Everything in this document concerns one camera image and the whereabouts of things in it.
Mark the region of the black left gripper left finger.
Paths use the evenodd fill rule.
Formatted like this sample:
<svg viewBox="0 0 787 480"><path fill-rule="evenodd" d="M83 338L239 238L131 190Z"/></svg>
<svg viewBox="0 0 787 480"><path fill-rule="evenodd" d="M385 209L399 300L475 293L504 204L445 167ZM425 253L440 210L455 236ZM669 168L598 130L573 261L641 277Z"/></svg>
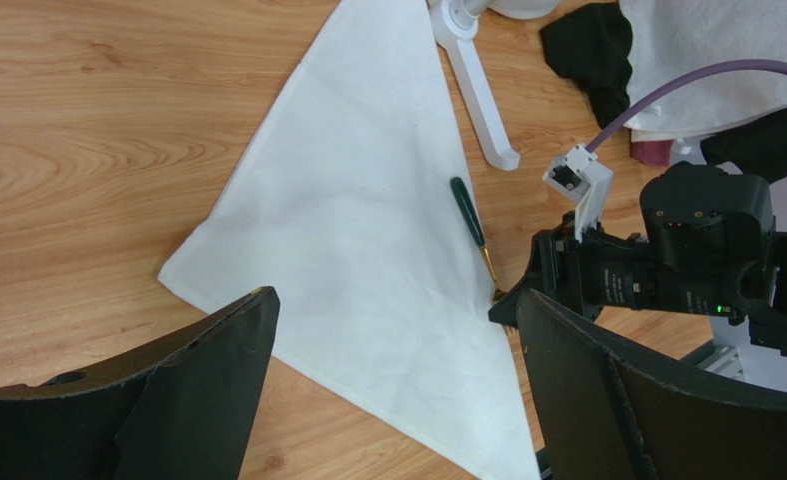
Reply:
<svg viewBox="0 0 787 480"><path fill-rule="evenodd" d="M0 479L234 479L274 346L262 287L38 386L0 388Z"/></svg>

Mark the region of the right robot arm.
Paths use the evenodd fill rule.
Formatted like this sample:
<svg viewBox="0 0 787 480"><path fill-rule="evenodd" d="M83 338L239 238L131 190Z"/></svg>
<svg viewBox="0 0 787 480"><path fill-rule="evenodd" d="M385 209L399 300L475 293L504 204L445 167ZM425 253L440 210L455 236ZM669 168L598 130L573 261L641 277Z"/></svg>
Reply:
<svg viewBox="0 0 787 480"><path fill-rule="evenodd" d="M517 323L517 302L543 293L587 320L606 306L747 323L753 344L787 357L787 232L775 225L768 182L681 163L640 195L644 234L621 239L574 213L532 239L527 270L489 311Z"/></svg>

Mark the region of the green handled gold fork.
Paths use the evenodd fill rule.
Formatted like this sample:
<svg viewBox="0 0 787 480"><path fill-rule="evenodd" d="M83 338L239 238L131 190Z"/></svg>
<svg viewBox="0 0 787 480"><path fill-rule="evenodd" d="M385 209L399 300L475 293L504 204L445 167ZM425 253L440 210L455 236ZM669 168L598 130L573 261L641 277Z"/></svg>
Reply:
<svg viewBox="0 0 787 480"><path fill-rule="evenodd" d="M500 287L498 277L493 267L492 260L487 247L487 241L484 231L479 220L476 206L472 200L469 189L464 180L460 177L453 177L450 179L450 189L459 208L459 211L466 223L468 231L478 247L485 265L488 269L492 282L494 284L493 303L500 301L506 292Z"/></svg>

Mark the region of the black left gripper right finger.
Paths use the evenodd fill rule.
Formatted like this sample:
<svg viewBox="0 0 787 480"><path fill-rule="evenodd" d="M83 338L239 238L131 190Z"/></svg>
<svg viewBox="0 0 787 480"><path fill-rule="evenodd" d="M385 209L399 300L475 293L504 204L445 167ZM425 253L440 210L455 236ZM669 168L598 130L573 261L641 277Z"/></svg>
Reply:
<svg viewBox="0 0 787 480"><path fill-rule="evenodd" d="M680 362L529 290L517 306L557 479L787 479L787 393Z"/></svg>

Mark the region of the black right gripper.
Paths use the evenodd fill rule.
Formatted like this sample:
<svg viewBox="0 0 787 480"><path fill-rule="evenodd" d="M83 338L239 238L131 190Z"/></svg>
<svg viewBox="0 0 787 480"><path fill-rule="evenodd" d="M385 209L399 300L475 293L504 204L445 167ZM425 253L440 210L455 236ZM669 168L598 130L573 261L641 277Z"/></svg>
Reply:
<svg viewBox="0 0 787 480"><path fill-rule="evenodd" d="M568 212L557 227L533 236L530 279L521 279L494 303L490 322L517 328L517 302L533 288L533 280L536 290L590 321L606 306L658 308L654 261L645 237L634 233L622 239L598 224L579 241L574 227L575 214Z"/></svg>

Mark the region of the white cloth napkin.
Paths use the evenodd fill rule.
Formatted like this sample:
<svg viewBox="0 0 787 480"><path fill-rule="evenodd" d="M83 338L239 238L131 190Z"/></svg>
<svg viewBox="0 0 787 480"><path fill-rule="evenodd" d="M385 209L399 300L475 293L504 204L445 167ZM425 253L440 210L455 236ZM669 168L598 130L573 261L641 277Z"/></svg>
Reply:
<svg viewBox="0 0 787 480"><path fill-rule="evenodd" d="M159 281L212 313L281 301L282 362L481 479L539 473L423 1L343 1Z"/></svg>

